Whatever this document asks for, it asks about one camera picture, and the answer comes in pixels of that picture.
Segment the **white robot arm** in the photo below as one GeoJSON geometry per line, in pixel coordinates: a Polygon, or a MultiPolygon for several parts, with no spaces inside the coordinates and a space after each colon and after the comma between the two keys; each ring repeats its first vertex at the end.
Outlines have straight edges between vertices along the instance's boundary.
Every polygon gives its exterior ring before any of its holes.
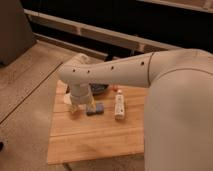
{"type": "Polygon", "coordinates": [[[212,53],[176,49],[97,64],[78,54],[59,78],[75,105],[91,102],[91,83],[146,87],[145,171],[213,171],[212,53]]]}

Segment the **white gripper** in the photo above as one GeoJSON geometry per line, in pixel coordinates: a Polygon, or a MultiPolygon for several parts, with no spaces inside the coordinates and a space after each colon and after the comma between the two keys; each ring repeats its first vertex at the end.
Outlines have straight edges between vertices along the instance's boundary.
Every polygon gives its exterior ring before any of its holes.
{"type": "Polygon", "coordinates": [[[92,105],[93,97],[88,84],[75,84],[69,86],[71,112],[75,113],[79,105],[92,105]]]}

